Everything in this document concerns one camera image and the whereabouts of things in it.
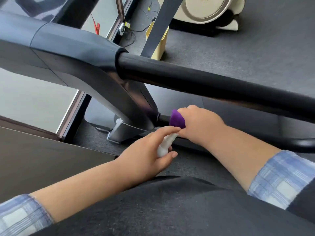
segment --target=treadmill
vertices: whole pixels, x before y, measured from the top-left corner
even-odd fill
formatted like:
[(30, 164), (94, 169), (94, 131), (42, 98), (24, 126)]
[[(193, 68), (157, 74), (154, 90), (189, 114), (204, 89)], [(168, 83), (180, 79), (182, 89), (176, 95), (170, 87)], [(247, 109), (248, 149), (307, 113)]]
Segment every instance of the treadmill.
[[(91, 32), (5, 11), (0, 11), (0, 30), (0, 67), (91, 95), (112, 113), (109, 141), (120, 143), (168, 125), (169, 116), (146, 84), (170, 90), (160, 93), (166, 99), (176, 98), (172, 92), (204, 96), (315, 123), (311, 97), (133, 55)], [(312, 138), (249, 133), (281, 149), (315, 153)]]

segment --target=yellow container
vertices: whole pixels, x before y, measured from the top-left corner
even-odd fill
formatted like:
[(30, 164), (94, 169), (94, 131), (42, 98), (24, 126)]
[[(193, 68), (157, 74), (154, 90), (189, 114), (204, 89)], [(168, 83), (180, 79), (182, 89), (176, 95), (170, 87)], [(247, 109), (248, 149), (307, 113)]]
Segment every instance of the yellow container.
[[(146, 31), (146, 39), (148, 39), (150, 32), (152, 30), (152, 27), (154, 25), (154, 21), (152, 21), (152, 23), (150, 24), (149, 28)], [(169, 27), (167, 27), (160, 43), (158, 44), (158, 46), (156, 47), (153, 55), (151, 56), (151, 59), (156, 59), (156, 60), (160, 60), (164, 51), (165, 51), (165, 45), (166, 45), (166, 39), (167, 39), (167, 34), (168, 34), (168, 29)]]

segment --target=plaid shirt sleeve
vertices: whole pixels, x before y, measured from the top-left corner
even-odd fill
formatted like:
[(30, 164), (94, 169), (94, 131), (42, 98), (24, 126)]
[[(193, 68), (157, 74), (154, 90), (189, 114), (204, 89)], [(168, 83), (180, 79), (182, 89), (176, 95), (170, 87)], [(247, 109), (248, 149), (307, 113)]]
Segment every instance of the plaid shirt sleeve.
[(28, 194), (0, 204), (0, 236), (27, 236), (51, 224), (48, 212)]
[(314, 178), (314, 162), (283, 150), (266, 162), (247, 193), (285, 210)]

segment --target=exercise equipment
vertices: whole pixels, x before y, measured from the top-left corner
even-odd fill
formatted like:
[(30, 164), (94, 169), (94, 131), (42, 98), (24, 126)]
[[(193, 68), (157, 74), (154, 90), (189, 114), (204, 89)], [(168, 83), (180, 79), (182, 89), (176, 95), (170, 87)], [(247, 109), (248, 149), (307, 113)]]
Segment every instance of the exercise equipment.
[(216, 29), (237, 31), (244, 6), (245, 0), (183, 0), (170, 28), (208, 36)]
[[(315, 99), (307, 96), (132, 55), (94, 33), (4, 11), (0, 29), (0, 67), (87, 92), (112, 114), (111, 141), (168, 124), (154, 95), (167, 95), (162, 103), (172, 108), (172, 99), (183, 104), (205, 96), (315, 123)], [(282, 149), (315, 152), (314, 139), (256, 137)]]

